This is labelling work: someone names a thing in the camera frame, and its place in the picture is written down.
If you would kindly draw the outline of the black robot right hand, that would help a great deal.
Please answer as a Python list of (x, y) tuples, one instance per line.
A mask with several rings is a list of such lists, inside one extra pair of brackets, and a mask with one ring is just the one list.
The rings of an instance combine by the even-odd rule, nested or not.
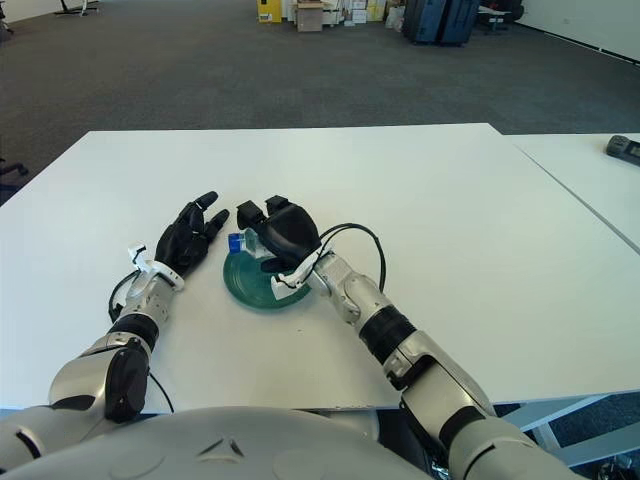
[(295, 270), (320, 247), (316, 224), (301, 206), (275, 195), (266, 200), (267, 214), (253, 202), (237, 207), (241, 230), (252, 229), (260, 243), (271, 253), (261, 261), (261, 271), (270, 274)]

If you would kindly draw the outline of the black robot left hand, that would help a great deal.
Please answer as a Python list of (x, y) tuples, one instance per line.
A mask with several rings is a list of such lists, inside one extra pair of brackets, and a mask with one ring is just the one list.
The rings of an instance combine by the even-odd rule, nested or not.
[(218, 193), (210, 191), (187, 203), (161, 235), (154, 259), (181, 277), (190, 274), (206, 258), (229, 218), (229, 211), (222, 209), (205, 220), (204, 213), (217, 199)]

